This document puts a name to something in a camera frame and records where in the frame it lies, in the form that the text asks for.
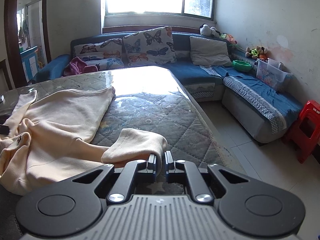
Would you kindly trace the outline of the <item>grey plain pillow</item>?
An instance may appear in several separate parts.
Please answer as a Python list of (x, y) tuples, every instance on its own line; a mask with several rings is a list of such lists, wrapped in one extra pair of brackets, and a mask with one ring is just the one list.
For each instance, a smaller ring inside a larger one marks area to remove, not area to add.
[(227, 43), (202, 37), (191, 36), (190, 58), (197, 66), (231, 66)]

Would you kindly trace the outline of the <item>butterfly pillow right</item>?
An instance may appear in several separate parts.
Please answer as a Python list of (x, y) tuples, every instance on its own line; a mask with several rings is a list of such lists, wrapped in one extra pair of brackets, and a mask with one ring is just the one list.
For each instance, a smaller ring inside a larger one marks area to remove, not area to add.
[(126, 35), (123, 44), (130, 66), (175, 63), (172, 27), (159, 27)]

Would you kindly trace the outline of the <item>cream beige sweater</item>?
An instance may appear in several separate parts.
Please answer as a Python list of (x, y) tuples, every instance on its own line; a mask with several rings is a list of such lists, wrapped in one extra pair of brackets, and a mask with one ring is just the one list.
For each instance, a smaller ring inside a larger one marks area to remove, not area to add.
[(157, 133), (124, 128), (112, 146), (92, 144), (114, 95), (113, 87), (20, 95), (1, 136), (1, 185), (23, 196), (104, 164), (123, 167), (150, 154), (161, 164), (168, 143)]

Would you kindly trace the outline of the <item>clear plastic storage box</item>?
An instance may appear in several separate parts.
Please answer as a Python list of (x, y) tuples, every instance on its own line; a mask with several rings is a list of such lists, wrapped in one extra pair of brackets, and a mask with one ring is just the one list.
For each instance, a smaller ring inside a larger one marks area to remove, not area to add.
[(278, 92), (283, 92), (294, 75), (284, 70), (281, 62), (268, 58), (267, 61), (257, 60), (256, 78)]

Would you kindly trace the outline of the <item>pink green plush toy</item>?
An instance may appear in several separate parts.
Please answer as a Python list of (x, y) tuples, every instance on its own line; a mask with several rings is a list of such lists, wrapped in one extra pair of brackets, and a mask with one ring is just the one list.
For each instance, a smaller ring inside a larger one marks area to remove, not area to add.
[(237, 44), (237, 41), (234, 39), (234, 37), (230, 34), (221, 33), (220, 38), (227, 40), (231, 44)]

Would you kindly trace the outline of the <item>blue white cabinet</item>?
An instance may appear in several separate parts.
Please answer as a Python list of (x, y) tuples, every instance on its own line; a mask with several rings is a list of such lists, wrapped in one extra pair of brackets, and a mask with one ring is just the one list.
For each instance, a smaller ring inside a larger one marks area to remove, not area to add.
[(39, 70), (37, 51), (38, 47), (34, 46), (20, 53), (27, 82), (30, 82)]

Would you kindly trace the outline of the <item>green plastic bowl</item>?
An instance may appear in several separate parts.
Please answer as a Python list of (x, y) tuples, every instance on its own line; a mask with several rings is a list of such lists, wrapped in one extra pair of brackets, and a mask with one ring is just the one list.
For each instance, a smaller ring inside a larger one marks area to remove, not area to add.
[(247, 62), (241, 61), (241, 60), (233, 60), (232, 61), (232, 66), (237, 71), (244, 72), (244, 73), (250, 72), (252, 70), (252, 68), (253, 68), (250, 63), (247, 63)]

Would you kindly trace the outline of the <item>magenta cloth on sofa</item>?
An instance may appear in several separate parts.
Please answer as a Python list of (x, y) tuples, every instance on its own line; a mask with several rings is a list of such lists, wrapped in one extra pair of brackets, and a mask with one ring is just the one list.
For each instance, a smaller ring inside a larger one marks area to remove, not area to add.
[(79, 57), (73, 58), (67, 67), (63, 70), (63, 76), (72, 76), (85, 73), (97, 72), (98, 68), (95, 65), (88, 65)]

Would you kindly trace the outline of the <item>black white plush toy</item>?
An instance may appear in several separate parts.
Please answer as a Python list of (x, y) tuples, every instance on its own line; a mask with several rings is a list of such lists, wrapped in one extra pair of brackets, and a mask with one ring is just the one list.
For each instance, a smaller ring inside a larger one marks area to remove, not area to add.
[(215, 27), (209, 27), (207, 24), (203, 24), (200, 27), (200, 34), (207, 37), (220, 37), (221, 35), (221, 33), (217, 31)]

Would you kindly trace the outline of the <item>red plastic stool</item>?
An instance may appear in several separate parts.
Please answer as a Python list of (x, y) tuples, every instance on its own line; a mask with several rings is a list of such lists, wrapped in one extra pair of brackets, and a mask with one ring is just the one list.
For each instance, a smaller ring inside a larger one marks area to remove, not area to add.
[(309, 100), (284, 137), (286, 142), (294, 142), (299, 148), (297, 159), (301, 164), (319, 142), (319, 123), (319, 103)]

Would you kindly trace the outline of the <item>dark wooden chair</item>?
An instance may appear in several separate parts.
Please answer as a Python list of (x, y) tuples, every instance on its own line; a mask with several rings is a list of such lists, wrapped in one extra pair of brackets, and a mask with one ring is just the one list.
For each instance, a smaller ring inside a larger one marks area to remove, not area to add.
[(8, 69), (7, 69), (7, 65), (6, 65), (6, 61), (5, 60), (2, 60), (0, 62), (0, 70), (2, 71), (2, 73), (4, 75), (4, 78), (5, 78), (5, 81), (6, 81), (8, 89), (12, 90), (13, 87), (12, 87), (12, 84), (11, 84), (11, 81), (10, 81), (10, 77), (9, 77), (9, 73), (8, 73)]

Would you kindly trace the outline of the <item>colourful plush toy pile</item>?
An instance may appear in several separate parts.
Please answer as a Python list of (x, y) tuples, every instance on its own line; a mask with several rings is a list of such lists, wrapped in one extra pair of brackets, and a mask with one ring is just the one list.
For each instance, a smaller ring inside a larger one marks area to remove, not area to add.
[(254, 48), (246, 48), (246, 52), (245, 52), (245, 57), (253, 59), (253, 60), (262, 60), (262, 61), (267, 61), (268, 57), (267, 57), (267, 53), (268, 53), (268, 48), (267, 47), (263, 47), (263, 46), (256, 46)]

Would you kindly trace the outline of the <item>butterfly pillow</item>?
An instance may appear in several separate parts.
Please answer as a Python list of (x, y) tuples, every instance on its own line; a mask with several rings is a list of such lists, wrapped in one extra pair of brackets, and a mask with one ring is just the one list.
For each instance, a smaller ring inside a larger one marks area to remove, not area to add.
[(159, 27), (126, 35), (123, 44), (130, 66), (175, 63), (172, 27)]
[(113, 38), (100, 43), (76, 45), (73, 56), (84, 61), (88, 66), (98, 70), (124, 68), (122, 61), (122, 39)]

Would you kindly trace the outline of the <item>butterfly pillow left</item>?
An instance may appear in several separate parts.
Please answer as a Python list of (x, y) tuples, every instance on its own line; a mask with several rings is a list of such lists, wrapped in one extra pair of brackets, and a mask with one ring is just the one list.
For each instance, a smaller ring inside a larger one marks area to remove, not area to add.
[(100, 43), (76, 45), (73, 56), (84, 61), (88, 66), (98, 70), (124, 68), (122, 61), (122, 39), (113, 38)]

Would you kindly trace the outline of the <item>blue corner sofa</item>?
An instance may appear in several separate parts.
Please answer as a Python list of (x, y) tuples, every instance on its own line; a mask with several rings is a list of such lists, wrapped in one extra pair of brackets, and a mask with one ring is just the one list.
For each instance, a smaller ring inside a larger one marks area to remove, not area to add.
[(189, 33), (174, 33), (177, 62), (165, 64), (198, 102), (221, 101), (253, 139), (269, 143), (282, 137), (298, 119), (302, 105), (276, 92), (251, 74), (233, 67), (200, 67), (189, 56)]

